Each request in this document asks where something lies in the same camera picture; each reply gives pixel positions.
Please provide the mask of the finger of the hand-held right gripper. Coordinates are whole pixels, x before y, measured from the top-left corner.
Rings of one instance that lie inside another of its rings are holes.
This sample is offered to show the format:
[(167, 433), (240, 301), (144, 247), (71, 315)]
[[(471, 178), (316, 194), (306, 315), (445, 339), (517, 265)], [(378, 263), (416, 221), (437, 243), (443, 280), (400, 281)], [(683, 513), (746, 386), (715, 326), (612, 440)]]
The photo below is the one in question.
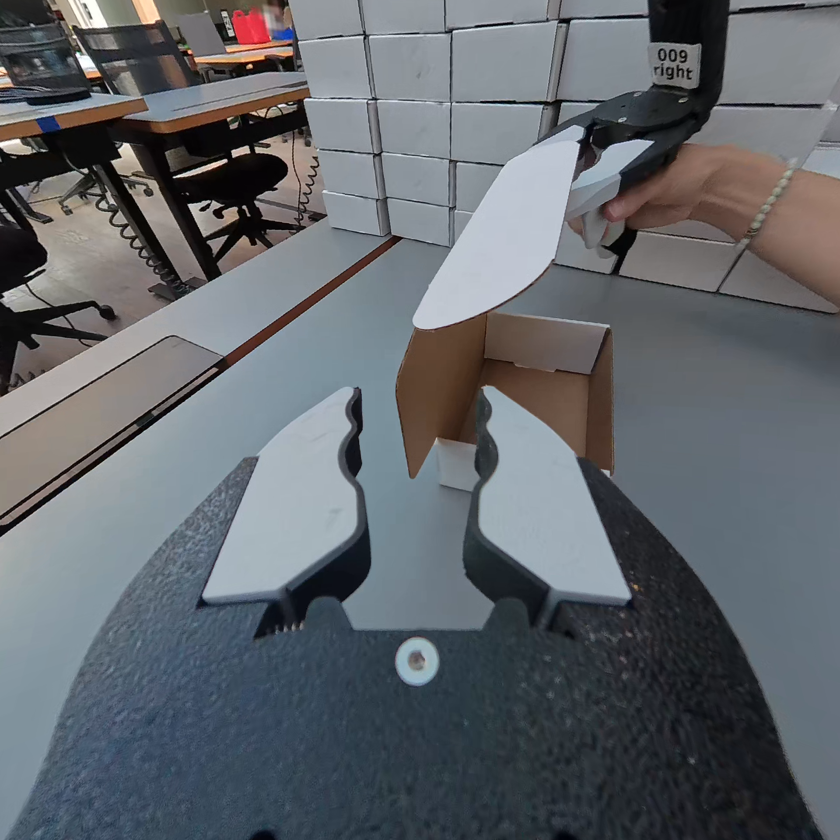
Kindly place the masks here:
[(537, 146), (547, 146), (548, 144), (561, 142), (575, 142), (579, 146), (586, 146), (592, 136), (593, 113), (594, 110), (591, 109), (559, 123), (556, 128), (537, 142)]
[(620, 191), (622, 172), (653, 145), (651, 140), (627, 140), (607, 147), (596, 163), (578, 173), (570, 188), (565, 220), (597, 210)]

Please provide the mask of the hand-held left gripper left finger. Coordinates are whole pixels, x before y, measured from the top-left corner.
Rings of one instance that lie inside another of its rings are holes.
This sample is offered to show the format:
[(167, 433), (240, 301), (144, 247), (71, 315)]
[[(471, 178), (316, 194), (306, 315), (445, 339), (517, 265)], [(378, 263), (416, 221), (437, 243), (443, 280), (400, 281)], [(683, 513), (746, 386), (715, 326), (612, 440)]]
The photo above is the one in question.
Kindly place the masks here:
[(371, 569), (361, 471), (362, 393), (345, 386), (263, 447), (202, 602), (340, 602)]

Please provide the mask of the stack of white boxes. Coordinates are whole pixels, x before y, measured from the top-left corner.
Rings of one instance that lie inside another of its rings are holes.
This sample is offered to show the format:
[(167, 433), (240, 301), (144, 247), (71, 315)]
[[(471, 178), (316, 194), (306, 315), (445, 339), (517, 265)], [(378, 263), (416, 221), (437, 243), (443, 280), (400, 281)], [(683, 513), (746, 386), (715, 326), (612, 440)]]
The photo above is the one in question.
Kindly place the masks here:
[(293, 2), (333, 228), (448, 247), (504, 164), (627, 94), (838, 177), (838, 2)]

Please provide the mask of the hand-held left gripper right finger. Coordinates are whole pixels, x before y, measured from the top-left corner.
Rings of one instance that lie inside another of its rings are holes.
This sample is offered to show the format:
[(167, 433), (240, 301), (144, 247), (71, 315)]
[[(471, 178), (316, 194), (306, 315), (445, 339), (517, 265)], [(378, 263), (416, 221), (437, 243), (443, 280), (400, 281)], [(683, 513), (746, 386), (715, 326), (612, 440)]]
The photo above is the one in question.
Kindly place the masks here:
[(549, 624), (565, 603), (631, 602), (573, 449), (490, 385), (476, 405), (475, 468), (463, 565), (481, 594), (519, 600), (531, 624)]

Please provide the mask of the white cardboard box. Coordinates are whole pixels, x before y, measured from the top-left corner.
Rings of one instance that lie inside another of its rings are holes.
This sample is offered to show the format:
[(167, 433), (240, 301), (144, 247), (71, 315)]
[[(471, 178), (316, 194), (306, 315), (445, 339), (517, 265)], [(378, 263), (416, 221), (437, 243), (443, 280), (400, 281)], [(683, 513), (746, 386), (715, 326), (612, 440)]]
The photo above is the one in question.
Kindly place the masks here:
[(395, 384), (410, 477), (434, 452), (438, 482), (472, 490), (485, 385), (614, 475), (611, 328), (500, 310), (553, 264), (579, 149), (535, 145), (505, 164), (418, 305)]

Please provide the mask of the person's right hand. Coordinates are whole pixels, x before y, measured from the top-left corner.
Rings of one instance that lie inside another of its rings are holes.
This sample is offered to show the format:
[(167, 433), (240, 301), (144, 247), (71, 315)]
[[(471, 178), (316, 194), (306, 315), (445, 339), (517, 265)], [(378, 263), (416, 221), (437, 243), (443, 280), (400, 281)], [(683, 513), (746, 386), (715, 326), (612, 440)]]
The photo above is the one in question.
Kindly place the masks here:
[(609, 223), (636, 230), (688, 221), (729, 165), (748, 158), (748, 152), (733, 145), (685, 144), (671, 163), (605, 203), (602, 215)]

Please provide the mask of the wooden-edged desk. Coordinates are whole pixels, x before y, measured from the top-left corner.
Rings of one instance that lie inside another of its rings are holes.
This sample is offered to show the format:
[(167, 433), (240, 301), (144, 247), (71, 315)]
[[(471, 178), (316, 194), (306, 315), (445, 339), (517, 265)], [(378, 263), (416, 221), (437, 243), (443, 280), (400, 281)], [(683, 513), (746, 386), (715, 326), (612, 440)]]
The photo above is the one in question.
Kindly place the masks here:
[(224, 52), (212, 55), (200, 56), (187, 47), (182, 48), (182, 53), (200, 71), (233, 72), (264, 63), (282, 70), (284, 61), (293, 60), (296, 46), (294, 40), (280, 40), (262, 45), (231, 45)]

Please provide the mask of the person's right forearm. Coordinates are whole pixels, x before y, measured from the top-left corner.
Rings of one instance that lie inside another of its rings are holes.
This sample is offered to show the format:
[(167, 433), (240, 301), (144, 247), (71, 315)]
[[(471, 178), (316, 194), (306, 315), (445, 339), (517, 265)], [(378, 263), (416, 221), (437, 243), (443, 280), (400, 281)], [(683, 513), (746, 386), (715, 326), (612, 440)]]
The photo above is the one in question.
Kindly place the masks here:
[(730, 236), (742, 250), (838, 305), (838, 178), (748, 153), (724, 182)]

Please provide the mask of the black mesh-back office chair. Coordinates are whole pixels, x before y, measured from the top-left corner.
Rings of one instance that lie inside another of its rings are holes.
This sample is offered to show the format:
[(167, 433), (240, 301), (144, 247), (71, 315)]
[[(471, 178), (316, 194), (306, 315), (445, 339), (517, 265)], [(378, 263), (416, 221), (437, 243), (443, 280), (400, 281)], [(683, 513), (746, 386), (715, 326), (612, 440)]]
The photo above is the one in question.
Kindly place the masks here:
[(105, 28), (73, 26), (72, 32), (114, 94), (145, 96), (202, 84), (162, 20)]

